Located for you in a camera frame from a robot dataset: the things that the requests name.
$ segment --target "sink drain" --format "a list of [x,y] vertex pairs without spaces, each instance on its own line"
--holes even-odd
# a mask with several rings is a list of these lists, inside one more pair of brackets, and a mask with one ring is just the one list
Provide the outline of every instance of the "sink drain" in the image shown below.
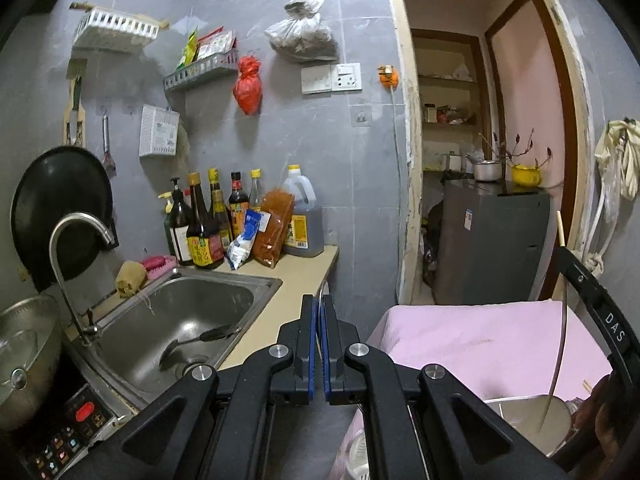
[[189,357],[185,363],[180,363],[175,368],[175,375],[178,379],[183,378],[185,375],[191,373],[195,367],[206,364],[209,358],[206,355],[194,355]]

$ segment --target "hanging rag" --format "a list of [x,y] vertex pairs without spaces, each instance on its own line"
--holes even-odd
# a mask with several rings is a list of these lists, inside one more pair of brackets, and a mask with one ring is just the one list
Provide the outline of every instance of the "hanging rag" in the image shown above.
[[[609,121],[596,145],[595,158],[600,171],[600,199],[582,254],[578,251],[574,253],[597,278],[604,272],[602,255],[609,247],[616,228],[620,196],[633,200],[638,193],[640,125],[636,120],[625,118],[623,121]],[[602,248],[589,253],[603,209],[605,223],[610,224],[609,233]]]

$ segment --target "kitchen sink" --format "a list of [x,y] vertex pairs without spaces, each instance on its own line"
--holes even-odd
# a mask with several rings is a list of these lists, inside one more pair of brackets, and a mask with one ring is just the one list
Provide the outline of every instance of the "kitchen sink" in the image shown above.
[[[100,337],[73,346],[118,393],[144,408],[198,364],[218,368],[258,317],[281,280],[179,267],[123,302],[97,324]],[[223,325],[239,332],[175,349],[159,366],[174,339],[199,336]]]

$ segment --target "soap dispenser bottle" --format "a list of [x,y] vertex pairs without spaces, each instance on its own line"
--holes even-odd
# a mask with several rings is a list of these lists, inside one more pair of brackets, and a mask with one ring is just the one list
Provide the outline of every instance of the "soap dispenser bottle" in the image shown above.
[[166,243],[169,246],[169,254],[171,256],[175,256],[174,243],[171,240],[171,209],[174,207],[174,203],[171,202],[171,192],[167,191],[166,193],[162,193],[158,195],[158,198],[161,200],[166,200],[166,205],[164,206],[164,235],[166,236]]

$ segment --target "refrigerator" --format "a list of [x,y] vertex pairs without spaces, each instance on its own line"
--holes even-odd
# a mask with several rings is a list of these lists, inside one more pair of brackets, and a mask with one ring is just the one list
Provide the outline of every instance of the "refrigerator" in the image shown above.
[[433,287],[436,304],[527,301],[550,207],[549,194],[540,188],[447,181]]

